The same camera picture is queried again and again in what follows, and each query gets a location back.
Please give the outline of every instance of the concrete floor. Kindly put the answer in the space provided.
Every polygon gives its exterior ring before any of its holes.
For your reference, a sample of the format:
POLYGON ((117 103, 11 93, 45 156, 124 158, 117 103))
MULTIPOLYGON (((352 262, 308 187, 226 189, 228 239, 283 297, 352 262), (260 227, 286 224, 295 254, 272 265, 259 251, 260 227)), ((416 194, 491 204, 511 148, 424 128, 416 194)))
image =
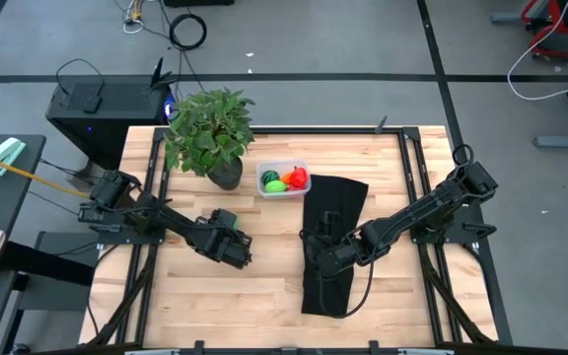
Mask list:
MULTIPOLYGON (((530 35, 522 26, 489 23, 491 12, 513 11, 518 1, 429 0, 427 5, 447 74, 506 74, 527 48, 530 35)), ((434 74, 413 0, 237 0, 229 7, 192 11, 209 28, 204 45, 188 54, 198 74, 434 74)), ((173 18, 181 10, 169 12, 173 18)), ((143 13, 149 28, 162 30, 156 3, 146 3, 143 13)), ((107 74, 148 74, 163 55, 166 69, 177 71, 178 54, 163 38, 125 35, 120 17, 111 0, 8 1, 0 15, 0 76, 51 76, 75 57, 107 74)), ((195 26, 181 25, 181 30, 194 36, 195 26)), ((91 69, 77 64, 66 73, 91 69)), ((568 74, 568 63, 528 59, 517 73, 568 74)), ((384 115, 388 124, 447 124, 435 82, 203 84, 244 89, 257 102, 256 124, 374 124, 384 115)), ((0 133, 43 134, 44 158, 81 168, 85 156, 44 118, 54 87, 0 84, 0 133)), ((566 87, 519 85, 528 95, 566 87)), ((197 87, 184 83, 181 89, 190 93, 197 87)), ((538 134, 568 134, 568 101, 525 102, 501 83, 450 83, 450 90, 463 140, 501 185, 483 212, 499 229, 490 241, 514 342, 568 348, 568 151, 539 151, 532 145, 538 134)), ((66 176, 50 167, 40 166, 38 173, 66 183, 66 176)), ((31 190, 72 209, 80 202, 35 183, 31 190)), ((28 196, 11 238, 33 245, 41 230, 86 228, 69 213, 28 196)), ((33 350, 73 346, 82 316, 82 311, 29 314, 18 340, 33 350)))

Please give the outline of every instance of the potted plant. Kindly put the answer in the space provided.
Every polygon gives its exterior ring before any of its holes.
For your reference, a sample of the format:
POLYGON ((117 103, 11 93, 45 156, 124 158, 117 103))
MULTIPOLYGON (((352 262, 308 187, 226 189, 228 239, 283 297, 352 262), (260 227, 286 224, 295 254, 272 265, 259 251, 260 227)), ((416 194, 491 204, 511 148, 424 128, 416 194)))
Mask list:
POLYGON ((236 188, 243 174, 239 158, 253 141, 248 105, 242 91, 203 91, 175 105, 166 134, 166 162, 170 169, 208 176, 221 188, 236 188))

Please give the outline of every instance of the plastic container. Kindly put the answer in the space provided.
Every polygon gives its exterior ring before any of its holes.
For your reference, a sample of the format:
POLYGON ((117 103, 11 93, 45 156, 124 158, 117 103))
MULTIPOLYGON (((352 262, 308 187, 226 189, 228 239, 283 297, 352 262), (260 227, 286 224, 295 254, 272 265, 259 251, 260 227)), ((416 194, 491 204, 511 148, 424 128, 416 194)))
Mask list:
POLYGON ((255 179, 257 183, 257 191, 266 199, 281 199, 281 198, 295 198, 302 197, 306 192, 311 190, 311 173, 308 171, 308 164, 303 160, 285 160, 285 161, 271 161, 259 164, 257 166, 257 177, 255 179), (264 191, 264 186, 262 186, 262 173, 266 171, 273 170, 277 174, 283 176, 285 174, 293 172, 295 168, 304 168, 308 174, 308 182, 306 183, 306 188, 302 190, 295 191, 284 191, 284 192, 266 192, 264 191))

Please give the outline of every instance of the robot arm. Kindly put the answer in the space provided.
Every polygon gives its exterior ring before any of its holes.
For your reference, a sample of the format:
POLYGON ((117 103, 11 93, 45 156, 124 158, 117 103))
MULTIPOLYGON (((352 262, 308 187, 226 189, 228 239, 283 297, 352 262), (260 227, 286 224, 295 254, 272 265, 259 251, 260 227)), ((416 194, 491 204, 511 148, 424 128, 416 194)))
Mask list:
POLYGON ((332 277, 354 263, 365 266, 389 253, 400 234, 413 228, 419 235, 443 237, 453 224, 455 211, 463 204, 487 201, 497 187, 479 163, 459 166, 433 191, 394 215, 368 221, 336 245, 321 248, 315 266, 323 277, 332 277))
POLYGON ((251 237, 236 229, 235 214, 217 209, 210 219, 199 217, 194 222, 166 206, 168 201, 158 200, 140 186, 137 177, 106 172, 91 192, 92 202, 81 205, 78 221, 95 224, 92 229, 101 233, 119 233, 130 228, 146 236, 169 229, 209 259, 238 269, 251 262, 251 237), (134 189, 140 192, 137 200, 130 196, 134 189))

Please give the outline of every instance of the wooden table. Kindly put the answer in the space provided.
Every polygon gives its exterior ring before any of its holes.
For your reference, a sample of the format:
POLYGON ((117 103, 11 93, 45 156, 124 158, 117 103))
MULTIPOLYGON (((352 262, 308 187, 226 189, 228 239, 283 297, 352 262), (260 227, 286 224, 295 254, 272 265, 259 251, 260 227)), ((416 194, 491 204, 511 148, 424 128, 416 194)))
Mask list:
MULTIPOLYGON (((454 167, 449 140, 442 126, 419 128, 429 179, 435 186, 454 167)), ((154 127, 131 127, 124 148, 120 169, 142 181, 153 132, 154 127)), ((415 167, 413 147, 409 149, 415 167)), ((241 185, 231 192, 207 178, 173 171, 170 206, 190 218, 209 216, 219 207, 237 213, 239 228, 253 237, 253 262, 244 270, 215 263, 168 233, 158 253, 145 347, 191 348, 195 340, 205 340, 208 348, 367 347, 371 339, 384 347, 433 345, 417 249, 408 236, 376 262, 372 293, 358 314, 349 319, 301 314, 304 258, 298 232, 303 199, 265 200, 255 188, 257 164, 293 157, 305 159, 312 174, 367 183, 369 195, 360 223, 389 216, 408 204, 395 135, 256 135, 243 157, 241 185)), ((160 167, 162 152, 158 160, 160 167)), ((160 178, 156 174, 154 193, 160 178)), ((421 194, 419 180, 416 185, 421 194)), ((496 338, 478 262, 459 246, 448 245, 445 250, 456 298, 481 330, 496 338)), ((140 264, 146 252, 142 254, 140 264)), ((131 246, 121 246, 98 267, 91 307, 100 326, 121 301, 130 255, 131 246)), ((355 266, 350 308, 360 301, 367 275, 367 267, 355 266)), ((439 297, 438 303, 445 339, 450 340, 439 297)), ((127 340, 133 339, 135 319, 130 318, 127 340)), ((80 341, 93 335, 87 315, 80 341)))

